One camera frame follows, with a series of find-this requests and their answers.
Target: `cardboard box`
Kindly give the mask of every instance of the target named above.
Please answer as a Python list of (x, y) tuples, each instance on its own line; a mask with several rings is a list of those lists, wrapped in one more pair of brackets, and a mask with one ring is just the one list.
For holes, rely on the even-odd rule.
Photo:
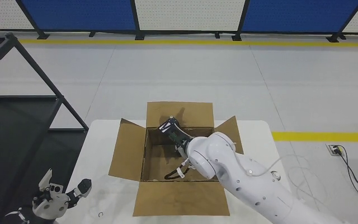
[(158, 127), (174, 116), (191, 136), (218, 131), (236, 142), (243, 153), (236, 117), (214, 128), (213, 105), (201, 102), (149, 102), (147, 127), (121, 120), (109, 175), (139, 181), (133, 216), (230, 215), (223, 187), (196, 170), (184, 179), (165, 180), (183, 159)]

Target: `cable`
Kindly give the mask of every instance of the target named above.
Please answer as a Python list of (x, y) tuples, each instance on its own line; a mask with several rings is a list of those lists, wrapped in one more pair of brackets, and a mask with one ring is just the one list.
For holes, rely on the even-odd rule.
[(345, 162), (345, 164), (347, 165), (347, 171), (348, 171), (349, 179), (351, 180), (351, 183), (352, 183), (354, 189), (355, 189), (356, 192), (358, 193), (358, 190), (357, 190), (357, 188), (356, 188), (356, 186), (355, 186), (355, 184), (354, 184), (354, 182), (353, 182), (353, 180), (352, 180), (351, 172), (352, 172), (352, 175), (353, 175), (354, 180), (355, 180), (357, 183), (358, 183), (358, 180), (357, 180), (356, 175), (354, 174), (353, 170), (352, 170), (351, 167), (348, 165), (348, 154), (347, 154), (347, 150), (344, 148), (344, 146), (338, 144), (337, 147), (339, 147), (339, 146), (341, 146), (341, 147), (344, 149), (344, 151), (345, 151), (345, 153), (346, 153), (347, 161), (346, 161), (345, 158), (342, 156), (342, 152), (341, 152), (340, 149), (335, 150), (335, 153), (339, 154), (339, 155), (341, 156), (341, 158), (343, 159), (343, 161)]
[(190, 138), (193, 138), (192, 136), (190, 136), (189, 134), (185, 133), (182, 129), (180, 129), (176, 123), (174, 123), (175, 127), (177, 127), (177, 129), (182, 132), (183, 134), (185, 134), (186, 136), (190, 137)]
[[(185, 174), (189, 171), (189, 169), (190, 169), (190, 168), (187, 167), (186, 170), (183, 172), (183, 174), (185, 175)], [(177, 172), (176, 169), (173, 170), (173, 171), (170, 172), (169, 174), (165, 175), (164, 179), (165, 179), (165, 180), (174, 180), (174, 179), (180, 178), (179, 175), (177, 175), (177, 176), (171, 176), (171, 175), (175, 174), (176, 172)]]
[(260, 174), (252, 174), (252, 175), (249, 175), (249, 174), (247, 174), (246, 172), (246, 175), (248, 175), (248, 176), (262, 176), (263, 174), (265, 174), (265, 173), (267, 173), (267, 172), (269, 172), (270, 170), (271, 170), (271, 168), (273, 168), (273, 166), (275, 166), (276, 165), (276, 163), (278, 163), (280, 160), (282, 160), (283, 158), (286, 158), (286, 157), (288, 157), (288, 156), (294, 156), (294, 157), (301, 157), (301, 158), (303, 158), (303, 159), (305, 159), (307, 162), (308, 162), (308, 160), (304, 157), (304, 156), (298, 156), (298, 155), (295, 155), (295, 154), (288, 154), (288, 155), (285, 155), (285, 156), (281, 156), (280, 158), (278, 158), (269, 168), (267, 168), (264, 172), (262, 172), (262, 173), (260, 173)]
[[(269, 172), (269, 171), (271, 170), (271, 168), (276, 165), (276, 163), (278, 163), (280, 160), (282, 160), (283, 158), (286, 158), (286, 157), (288, 157), (288, 156), (301, 157), (301, 158), (303, 158), (303, 159), (306, 160), (306, 162), (308, 163), (308, 166), (310, 167), (309, 161), (308, 161), (304, 156), (299, 156), (299, 155), (295, 155), (295, 154), (289, 154), (289, 155), (281, 156), (280, 158), (278, 158), (268, 169), (266, 169), (266, 170), (265, 170), (264, 172), (262, 172), (261, 174), (249, 175), (249, 174), (247, 174), (246, 169), (245, 169), (245, 168), (242, 166), (242, 164), (240, 163), (240, 160), (239, 160), (236, 156), (235, 156), (235, 157), (236, 157), (236, 160), (237, 160), (237, 162), (239, 163), (240, 167), (245, 171), (244, 173), (245, 173), (246, 175), (248, 175), (248, 176), (262, 176), (262, 175), (264, 175), (265, 173)], [(324, 187), (324, 184), (322, 183), (322, 181), (320, 180), (320, 178), (319, 178), (315, 173), (313, 173), (309, 168), (306, 168), (306, 167), (295, 166), (295, 167), (291, 167), (291, 168), (289, 169), (289, 171), (288, 171), (288, 178), (289, 178), (290, 182), (293, 184), (293, 186), (296, 187), (296, 191), (297, 191), (297, 192), (298, 192), (298, 190), (300, 190), (300, 191), (303, 192), (304, 194), (308, 195), (309, 197), (313, 198), (314, 200), (316, 200), (317, 202), (319, 202), (320, 204), (322, 204), (326, 209), (328, 209), (331, 213), (334, 214), (334, 212), (332, 212), (321, 200), (317, 199), (315, 196), (313, 196), (312, 194), (306, 192), (305, 190), (303, 190), (303, 189), (301, 188), (302, 185), (304, 184), (304, 181), (302, 181), (299, 185), (296, 185), (296, 184), (292, 181), (292, 179), (291, 179), (291, 177), (290, 177), (290, 170), (292, 170), (292, 169), (308, 170), (311, 174), (313, 174), (313, 175), (318, 179), (318, 181), (320, 182), (320, 184), (322, 185), (322, 187), (323, 187), (323, 189), (324, 189), (324, 194), (326, 195), (326, 198), (325, 198), (325, 200), (326, 200), (326, 199), (328, 198), (327, 190), (326, 190), (326, 188)]]

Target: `power outlet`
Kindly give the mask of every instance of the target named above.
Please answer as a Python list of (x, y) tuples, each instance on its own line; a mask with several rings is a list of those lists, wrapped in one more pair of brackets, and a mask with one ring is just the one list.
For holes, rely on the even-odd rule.
[(345, 155), (342, 148), (336, 144), (326, 144), (326, 146), (327, 146), (327, 149), (328, 149), (329, 153), (331, 154), (331, 156), (340, 156), (338, 153), (335, 153), (336, 149), (339, 149), (342, 152), (342, 156)]

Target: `yellow floor line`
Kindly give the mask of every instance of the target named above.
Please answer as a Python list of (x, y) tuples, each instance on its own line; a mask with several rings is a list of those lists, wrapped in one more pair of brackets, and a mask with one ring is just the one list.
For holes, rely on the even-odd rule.
[(276, 42), (276, 41), (225, 41), (225, 40), (34, 40), (21, 39), (22, 44), (94, 44), (94, 45), (253, 45), (253, 46), (312, 46), (358, 47), (358, 43), (329, 42)]
[(358, 142), (355, 132), (272, 132), (277, 142)]

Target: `box flap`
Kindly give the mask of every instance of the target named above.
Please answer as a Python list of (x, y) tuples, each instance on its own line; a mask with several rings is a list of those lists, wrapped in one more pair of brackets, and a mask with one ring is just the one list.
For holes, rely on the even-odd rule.
[(118, 178), (139, 181), (142, 171), (144, 141), (145, 128), (121, 119), (108, 174)]
[(229, 216), (219, 182), (140, 182), (133, 216)]
[(242, 145), (241, 145), (239, 128), (237, 127), (236, 116), (233, 116), (226, 122), (224, 122), (221, 125), (219, 125), (218, 127), (216, 127), (214, 130), (216, 132), (222, 132), (222, 133), (226, 134), (231, 139), (231, 141), (236, 143), (236, 145), (235, 145), (236, 152), (240, 153), (240, 154), (244, 154), (244, 151), (243, 151)]
[(147, 128), (157, 128), (169, 116), (181, 127), (214, 127), (213, 104), (209, 102), (148, 102)]

